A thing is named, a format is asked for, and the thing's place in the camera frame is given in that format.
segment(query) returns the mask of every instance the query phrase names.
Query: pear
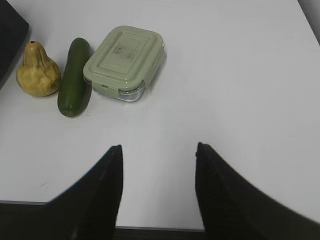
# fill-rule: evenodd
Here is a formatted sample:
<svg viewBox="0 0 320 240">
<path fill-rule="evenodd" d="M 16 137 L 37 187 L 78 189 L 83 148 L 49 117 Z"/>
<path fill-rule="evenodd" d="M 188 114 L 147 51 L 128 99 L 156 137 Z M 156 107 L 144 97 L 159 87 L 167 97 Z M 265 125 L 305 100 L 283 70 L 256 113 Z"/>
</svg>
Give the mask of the pear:
<svg viewBox="0 0 320 240">
<path fill-rule="evenodd" d="M 37 41 L 30 41 L 25 45 L 16 80 L 27 94 L 44 97 L 59 89 L 61 73 L 58 65 L 47 56 L 44 47 Z"/>
</svg>

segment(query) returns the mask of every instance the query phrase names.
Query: table surface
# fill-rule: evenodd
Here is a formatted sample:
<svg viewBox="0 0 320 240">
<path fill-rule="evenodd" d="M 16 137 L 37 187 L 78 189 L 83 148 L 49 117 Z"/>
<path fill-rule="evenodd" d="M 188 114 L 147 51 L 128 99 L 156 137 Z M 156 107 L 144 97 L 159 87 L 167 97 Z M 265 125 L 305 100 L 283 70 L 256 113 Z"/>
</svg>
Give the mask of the table surface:
<svg viewBox="0 0 320 240">
<path fill-rule="evenodd" d="M 294 0 L 9 0 L 61 72 L 72 40 L 120 25 L 167 58 L 137 102 L 92 92 L 79 117 L 16 82 L 0 90 L 0 200 L 47 202 L 121 144 L 118 226 L 202 229 L 195 152 L 210 144 L 266 194 L 320 222 L 320 48 Z"/>
</svg>

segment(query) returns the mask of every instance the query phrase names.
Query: glass food container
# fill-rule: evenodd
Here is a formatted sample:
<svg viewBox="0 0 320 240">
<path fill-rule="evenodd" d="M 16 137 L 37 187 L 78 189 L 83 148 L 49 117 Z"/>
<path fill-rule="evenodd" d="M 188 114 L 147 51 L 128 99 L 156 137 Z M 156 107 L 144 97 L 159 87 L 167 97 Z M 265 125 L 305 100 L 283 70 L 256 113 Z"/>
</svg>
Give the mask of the glass food container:
<svg viewBox="0 0 320 240">
<path fill-rule="evenodd" d="M 164 46 L 156 32 L 118 26 L 85 64 L 84 79 L 101 95 L 136 101 L 160 67 L 165 57 Z"/>
</svg>

